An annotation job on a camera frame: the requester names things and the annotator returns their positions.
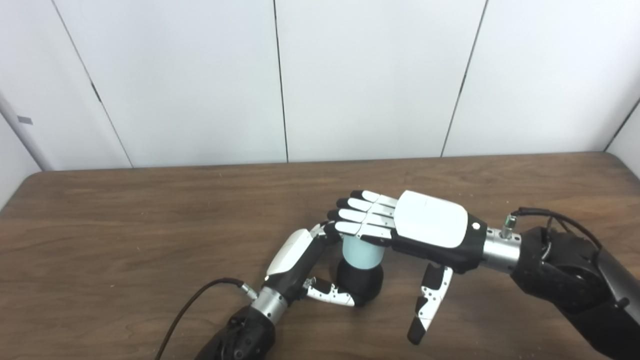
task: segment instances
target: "white back of hand cover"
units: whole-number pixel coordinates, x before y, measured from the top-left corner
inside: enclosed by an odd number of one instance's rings
[[[394,221],[403,238],[455,248],[467,233],[468,215],[454,202],[407,190],[398,199]]]

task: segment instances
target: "robotic finger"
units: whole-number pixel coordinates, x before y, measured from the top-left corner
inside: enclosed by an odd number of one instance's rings
[[[415,303],[415,318],[409,328],[407,338],[412,344],[418,345],[429,330],[431,321],[434,319],[438,308],[444,299],[444,295],[449,289],[453,271],[446,266],[435,267],[432,264],[427,266],[422,278],[420,290],[422,296],[418,297]]]

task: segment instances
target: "cable connector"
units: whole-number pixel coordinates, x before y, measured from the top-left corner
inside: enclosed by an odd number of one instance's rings
[[[242,284],[240,288],[242,289],[242,291],[244,291],[246,296],[248,296],[249,299],[251,299],[251,301],[254,301],[255,299],[258,298],[258,293],[255,292],[255,290],[252,289],[251,286],[247,285],[246,283]]]

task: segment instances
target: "black fingertip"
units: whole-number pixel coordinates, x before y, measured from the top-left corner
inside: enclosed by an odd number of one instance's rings
[[[366,200],[366,199],[364,198],[364,196],[362,195],[362,193],[364,193],[364,190],[353,190],[353,191],[351,192],[351,195],[350,195],[350,196],[351,196],[351,197],[354,197],[354,198],[356,198],[356,199]]]
[[[330,222],[324,226],[324,233],[327,235],[339,235],[338,230],[335,228],[335,222]]]
[[[406,335],[406,338],[414,345],[419,345],[422,338],[427,333],[422,326],[422,322],[419,318],[413,318],[411,322],[411,327],[409,328],[409,333]]]
[[[337,209],[329,211],[326,214],[326,218],[329,219],[329,220],[333,220],[333,221],[342,220],[341,217],[340,217],[340,210],[337,210]]]
[[[349,199],[338,199],[338,201],[335,202],[335,205],[340,209],[351,209],[351,206],[349,206]]]

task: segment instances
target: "black cylinder base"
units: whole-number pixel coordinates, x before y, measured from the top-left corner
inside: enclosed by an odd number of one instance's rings
[[[338,287],[351,294],[355,306],[360,307],[378,296],[382,289],[384,275],[382,265],[362,270],[342,259],[338,264],[336,282]]]

